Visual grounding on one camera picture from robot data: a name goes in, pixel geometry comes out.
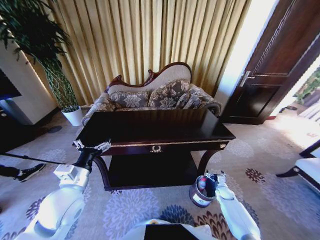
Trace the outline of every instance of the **sunlight on floor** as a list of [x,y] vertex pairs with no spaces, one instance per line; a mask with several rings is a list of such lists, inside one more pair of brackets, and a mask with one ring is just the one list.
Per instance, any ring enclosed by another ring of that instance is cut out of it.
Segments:
[[276,129],[288,140],[303,150],[320,138],[320,125],[315,121],[298,116],[299,112],[285,109],[274,120],[267,120],[263,125]]

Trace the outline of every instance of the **throw pillow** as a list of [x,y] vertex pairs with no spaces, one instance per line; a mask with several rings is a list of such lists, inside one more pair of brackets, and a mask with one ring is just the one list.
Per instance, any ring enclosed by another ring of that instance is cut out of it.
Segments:
[[174,108],[180,97],[189,90],[189,87],[189,81],[186,79],[167,82],[151,93],[148,106]]
[[180,99],[176,103],[175,108],[182,109],[186,105],[186,103],[188,102],[189,98],[190,98],[190,94],[188,92],[182,94],[182,96],[180,97]]
[[192,95],[188,102],[184,105],[183,109],[198,109],[201,104],[199,96]]
[[116,91],[110,95],[117,108],[142,108],[147,107],[149,93],[148,91],[125,92]]

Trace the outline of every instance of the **television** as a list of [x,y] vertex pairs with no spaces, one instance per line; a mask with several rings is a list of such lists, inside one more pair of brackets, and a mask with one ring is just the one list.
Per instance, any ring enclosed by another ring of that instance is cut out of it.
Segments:
[[0,100],[21,96],[5,73],[0,69]]

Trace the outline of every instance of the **dark wooden table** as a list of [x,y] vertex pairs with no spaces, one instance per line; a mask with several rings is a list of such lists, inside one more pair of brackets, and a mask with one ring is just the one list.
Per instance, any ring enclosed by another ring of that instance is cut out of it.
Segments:
[[[95,112],[77,137],[86,147],[111,140],[95,158],[106,191],[191,185],[211,156],[236,137],[207,109]],[[206,150],[198,168],[190,151]]]

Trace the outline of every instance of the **floral sofa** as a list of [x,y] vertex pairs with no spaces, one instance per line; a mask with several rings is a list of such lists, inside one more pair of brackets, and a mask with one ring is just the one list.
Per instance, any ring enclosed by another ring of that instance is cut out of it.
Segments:
[[159,72],[148,72],[140,85],[125,83],[121,75],[114,78],[83,117],[83,126],[94,112],[208,108],[216,116],[220,113],[221,104],[191,83],[186,63],[173,62]]

